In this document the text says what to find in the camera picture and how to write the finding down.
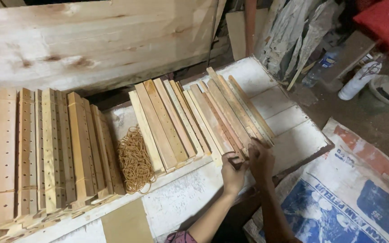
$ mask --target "workbench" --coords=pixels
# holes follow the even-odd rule
[[[275,146],[272,148],[276,157],[275,175],[280,177],[288,174],[332,149],[332,142],[302,109],[289,99],[286,91],[256,58],[241,59],[218,69],[217,74],[224,77],[233,75],[273,130],[276,136]],[[205,73],[182,80],[181,84],[186,89],[190,84],[200,80],[206,82],[209,78]],[[114,142],[123,138],[127,130],[137,124],[130,102],[116,106],[105,114],[114,131]],[[42,229],[21,241],[49,242],[87,224],[82,230],[76,230],[60,240],[105,242],[102,228],[100,229],[100,217],[142,196],[151,234],[153,238],[161,241],[163,236],[178,229],[181,224],[189,225],[194,222],[201,215],[198,212],[217,197],[223,186],[221,166],[211,162],[211,157],[205,156],[159,177],[145,196],[140,193],[125,195],[78,218],[63,219],[58,224]],[[246,182],[241,193],[248,191],[253,185],[251,173],[246,173]]]

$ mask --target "bucket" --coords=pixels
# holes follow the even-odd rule
[[[389,75],[376,75],[360,96],[360,105],[371,115],[389,111],[389,100],[379,93],[378,88],[389,95]]]

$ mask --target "human hand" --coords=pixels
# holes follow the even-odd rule
[[[240,169],[236,170],[230,160],[233,163],[240,161],[235,152],[225,153],[222,156],[223,194],[236,197],[244,186],[244,175],[249,167],[249,162],[242,163]]]
[[[273,185],[273,168],[275,158],[259,140],[252,138],[249,145],[251,174],[257,185]]]

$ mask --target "plastic bottle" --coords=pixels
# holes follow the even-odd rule
[[[336,46],[331,48],[322,59],[315,64],[314,67],[310,69],[310,72],[304,77],[302,83],[307,88],[313,87],[319,79],[321,79],[321,74],[327,68],[331,67],[337,60],[336,57],[343,49],[343,46]]]
[[[338,97],[342,100],[350,100],[353,98],[381,71],[381,68],[382,63],[377,61],[372,61],[364,65],[364,67],[340,90]]]

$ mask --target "patterned sleeve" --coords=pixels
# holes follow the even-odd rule
[[[197,243],[188,231],[179,231],[168,235],[165,243]]]

